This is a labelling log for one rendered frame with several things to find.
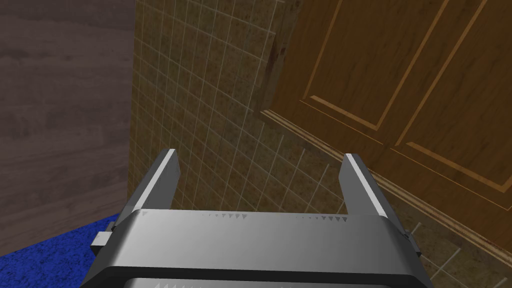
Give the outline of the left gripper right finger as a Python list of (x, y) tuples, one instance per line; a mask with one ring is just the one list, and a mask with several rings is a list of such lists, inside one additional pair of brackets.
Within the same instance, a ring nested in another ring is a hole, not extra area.
[(398, 231), (405, 230), (395, 210), (358, 154), (344, 154), (338, 180), (348, 214), (384, 217)]

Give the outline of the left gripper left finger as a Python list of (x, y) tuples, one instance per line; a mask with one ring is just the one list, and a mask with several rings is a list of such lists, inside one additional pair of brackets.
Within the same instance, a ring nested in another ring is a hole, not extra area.
[(140, 209), (169, 209), (181, 171), (175, 149), (163, 149), (122, 209), (117, 224)]

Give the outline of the brown wooden panelled door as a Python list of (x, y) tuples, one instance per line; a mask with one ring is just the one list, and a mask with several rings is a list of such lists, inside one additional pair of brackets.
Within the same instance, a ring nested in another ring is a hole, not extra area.
[(512, 0), (285, 0), (256, 114), (512, 268)]

